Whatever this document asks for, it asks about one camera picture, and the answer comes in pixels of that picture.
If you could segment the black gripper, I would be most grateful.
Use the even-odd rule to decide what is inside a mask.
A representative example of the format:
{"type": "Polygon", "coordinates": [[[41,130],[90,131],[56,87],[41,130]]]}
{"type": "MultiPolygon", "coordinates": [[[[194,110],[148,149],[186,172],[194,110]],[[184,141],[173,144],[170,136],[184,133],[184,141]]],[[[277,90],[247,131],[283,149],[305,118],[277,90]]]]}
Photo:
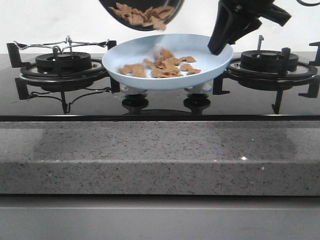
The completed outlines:
{"type": "Polygon", "coordinates": [[[284,26],[292,17],[287,11],[274,4],[274,0],[220,0],[208,49],[219,55],[227,44],[256,31],[265,18],[284,26]]]}

